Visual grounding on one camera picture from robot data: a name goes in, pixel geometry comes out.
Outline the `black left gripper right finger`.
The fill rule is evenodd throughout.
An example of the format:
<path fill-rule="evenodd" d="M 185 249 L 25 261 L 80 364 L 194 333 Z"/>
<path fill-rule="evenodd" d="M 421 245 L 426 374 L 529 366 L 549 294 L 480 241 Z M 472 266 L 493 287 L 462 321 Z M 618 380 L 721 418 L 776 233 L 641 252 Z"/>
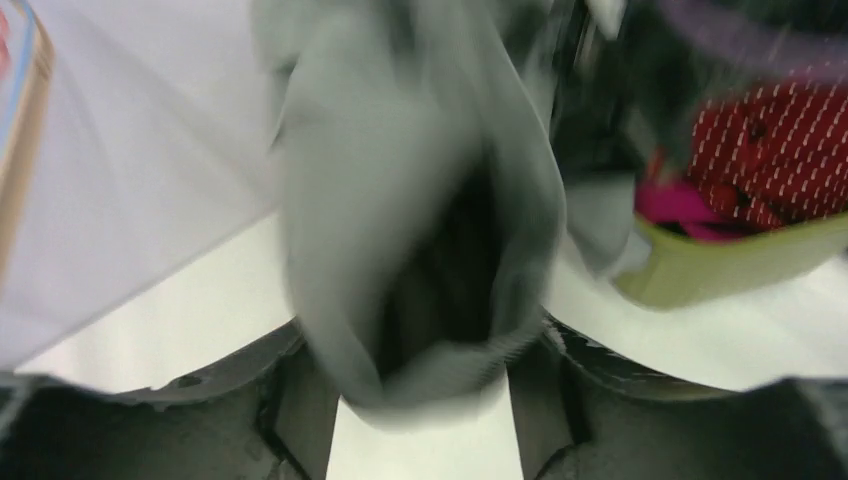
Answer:
<path fill-rule="evenodd" d="M 847 383 L 743 392 L 631 361 L 554 319 L 508 369 L 528 479 L 843 479 Z"/>

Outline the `magenta pleated skirt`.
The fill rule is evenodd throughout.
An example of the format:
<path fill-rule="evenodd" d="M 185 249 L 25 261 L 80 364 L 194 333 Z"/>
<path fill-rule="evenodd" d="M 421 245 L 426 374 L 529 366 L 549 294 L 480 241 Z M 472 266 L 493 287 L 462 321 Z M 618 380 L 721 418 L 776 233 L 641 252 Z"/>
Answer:
<path fill-rule="evenodd" d="M 724 242 L 755 233 L 716 214 L 685 181 L 640 184 L 635 190 L 634 207 L 648 222 L 697 241 Z"/>

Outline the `wooden hanger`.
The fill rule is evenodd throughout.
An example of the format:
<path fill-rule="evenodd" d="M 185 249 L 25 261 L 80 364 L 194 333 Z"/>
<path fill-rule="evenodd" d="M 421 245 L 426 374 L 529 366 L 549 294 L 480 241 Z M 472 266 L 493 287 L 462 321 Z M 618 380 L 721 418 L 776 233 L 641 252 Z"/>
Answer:
<path fill-rule="evenodd" d="M 1 275 L 12 257 L 27 203 L 33 165 L 40 148 L 55 59 L 54 46 L 32 9 L 36 36 L 33 61 L 23 88 L 23 104 L 12 126 L 10 142 L 1 146 Z"/>

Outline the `red polka dot skirt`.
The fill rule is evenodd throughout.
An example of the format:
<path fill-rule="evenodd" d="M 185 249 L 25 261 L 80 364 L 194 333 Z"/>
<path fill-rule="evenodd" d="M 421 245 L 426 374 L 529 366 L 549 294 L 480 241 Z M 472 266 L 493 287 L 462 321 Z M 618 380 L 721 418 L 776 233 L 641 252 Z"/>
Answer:
<path fill-rule="evenodd" d="M 847 208 L 847 88 L 757 86 L 709 100 L 692 129 L 687 178 L 718 215 L 759 231 Z"/>

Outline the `grey skirt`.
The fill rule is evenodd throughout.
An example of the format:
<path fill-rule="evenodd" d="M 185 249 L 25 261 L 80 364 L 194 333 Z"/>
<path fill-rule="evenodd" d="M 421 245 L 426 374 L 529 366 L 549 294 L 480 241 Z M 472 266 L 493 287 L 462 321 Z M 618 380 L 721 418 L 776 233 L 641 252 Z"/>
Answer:
<path fill-rule="evenodd" d="M 479 392 L 539 337 L 555 259 L 641 267 L 629 175 L 562 174 L 561 1 L 255 1 L 277 91 L 284 260 L 340 395 L 395 416 Z"/>

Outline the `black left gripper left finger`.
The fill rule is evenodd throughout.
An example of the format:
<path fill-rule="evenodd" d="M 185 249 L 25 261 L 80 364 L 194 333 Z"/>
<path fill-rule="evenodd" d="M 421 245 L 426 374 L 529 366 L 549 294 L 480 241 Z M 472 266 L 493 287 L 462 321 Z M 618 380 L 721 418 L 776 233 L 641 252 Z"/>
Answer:
<path fill-rule="evenodd" d="M 297 326 L 160 390 L 1 376 L 5 479 L 323 479 L 339 396 Z"/>

